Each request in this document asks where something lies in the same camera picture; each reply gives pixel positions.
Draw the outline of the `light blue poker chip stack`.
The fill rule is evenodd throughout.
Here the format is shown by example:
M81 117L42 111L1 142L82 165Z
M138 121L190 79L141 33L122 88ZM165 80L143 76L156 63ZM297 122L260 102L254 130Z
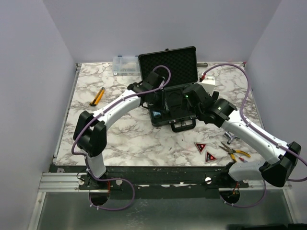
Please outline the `light blue poker chip stack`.
M154 116L155 119L158 119L158 118L161 117L161 113L158 112L158 111L153 111L153 116Z

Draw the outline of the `triangular red black card box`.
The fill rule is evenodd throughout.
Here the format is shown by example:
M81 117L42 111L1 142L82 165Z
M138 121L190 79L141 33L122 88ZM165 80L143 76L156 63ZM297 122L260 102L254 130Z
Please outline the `triangular red black card box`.
M196 148L197 148L197 150L200 154L202 154L202 152L206 149L206 146L207 146L207 144L205 144L205 143L195 142L194 144L195 144L195 146L196 146Z
M206 151L205 153L205 163L210 163L212 161L216 161L217 158L213 156L209 151Z

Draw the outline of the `black poker set case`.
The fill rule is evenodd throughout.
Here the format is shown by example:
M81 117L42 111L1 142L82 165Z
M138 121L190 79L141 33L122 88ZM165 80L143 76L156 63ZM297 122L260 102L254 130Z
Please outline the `black poker set case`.
M196 47L140 54L138 59L142 79L160 65L166 66L171 73L170 82L163 88L164 105L167 104L169 113L163 113L164 105L163 108L147 108L152 125L154 127L170 125L173 132L193 129L196 126L196 116L181 106L184 89L198 81ZM153 111L160 112L161 117L155 119Z

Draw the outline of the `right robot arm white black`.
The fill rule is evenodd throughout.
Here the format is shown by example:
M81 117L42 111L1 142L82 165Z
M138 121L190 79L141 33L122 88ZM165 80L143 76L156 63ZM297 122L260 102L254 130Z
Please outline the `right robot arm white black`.
M285 185L301 151L297 142L287 143L274 137L243 118L232 103L218 97L218 92L210 96L199 84L185 88L183 95L184 107L198 120L234 134L263 157L261 161L228 164L227 172L221 175L223 186L230 188L243 180L264 180L276 187Z

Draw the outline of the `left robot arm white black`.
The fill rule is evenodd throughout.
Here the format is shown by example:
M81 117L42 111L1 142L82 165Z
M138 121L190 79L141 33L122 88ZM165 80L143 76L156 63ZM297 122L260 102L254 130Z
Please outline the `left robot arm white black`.
M130 84L114 101L102 109L80 114L71 148L73 155L84 157L87 172L91 175L90 184L95 189L102 189L108 179L104 176L106 166L103 150L107 144L108 129L127 112L141 106L146 96L163 89L171 79L168 67L160 65L153 69L148 77L140 82Z

